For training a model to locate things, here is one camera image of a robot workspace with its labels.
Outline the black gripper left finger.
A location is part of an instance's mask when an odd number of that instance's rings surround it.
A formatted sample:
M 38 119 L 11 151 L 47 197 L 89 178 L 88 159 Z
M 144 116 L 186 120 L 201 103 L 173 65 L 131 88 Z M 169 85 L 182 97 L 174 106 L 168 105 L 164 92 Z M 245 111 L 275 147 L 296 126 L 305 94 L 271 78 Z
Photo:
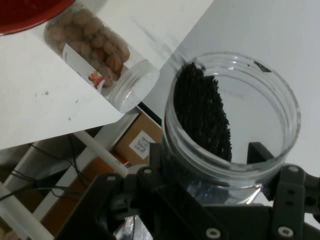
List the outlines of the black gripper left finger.
M 161 147 L 150 147 L 149 165 L 122 177 L 94 179 L 58 240 L 113 240 L 128 217 L 138 216 L 155 240 L 227 240 L 229 232 L 179 184 L 162 175 Z

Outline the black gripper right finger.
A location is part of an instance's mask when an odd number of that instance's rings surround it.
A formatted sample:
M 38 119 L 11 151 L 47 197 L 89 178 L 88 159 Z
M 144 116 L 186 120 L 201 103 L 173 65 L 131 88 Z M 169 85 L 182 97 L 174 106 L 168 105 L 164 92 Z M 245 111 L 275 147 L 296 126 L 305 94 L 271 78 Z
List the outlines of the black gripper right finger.
M 247 163 L 254 167 L 274 167 L 259 172 L 250 187 L 258 188 L 272 201 L 271 207 L 249 209 L 249 240 L 318 240 L 320 231 L 305 223 L 305 213 L 320 219 L 320 179 L 297 165 L 276 165 L 277 158 L 260 142 L 250 142 Z

